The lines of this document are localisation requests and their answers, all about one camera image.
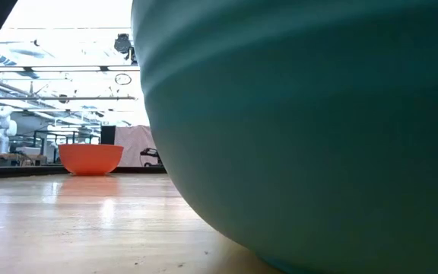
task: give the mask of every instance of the ceiling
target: ceiling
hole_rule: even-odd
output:
[[[19,0],[0,31],[0,66],[131,65],[125,54],[114,49],[118,34],[131,34],[131,5],[132,0]],[[70,100],[67,104],[46,101],[45,107],[114,109],[104,110],[100,122],[149,124],[139,71],[66,70],[0,72],[0,82],[41,97],[135,97],[137,100]]]

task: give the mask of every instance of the bowl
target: bowl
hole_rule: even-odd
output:
[[[104,175],[113,171],[121,161],[122,151],[119,145],[59,145],[62,164],[75,175]]]
[[[438,273],[438,1],[134,0],[188,204],[290,273]]]

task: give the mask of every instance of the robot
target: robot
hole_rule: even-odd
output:
[[[9,137],[16,135],[17,124],[11,119],[13,111],[10,106],[0,106],[0,153],[8,153]]]

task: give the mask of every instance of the wooden floor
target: wooden floor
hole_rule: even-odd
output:
[[[279,272],[203,222],[167,175],[0,179],[0,273]]]

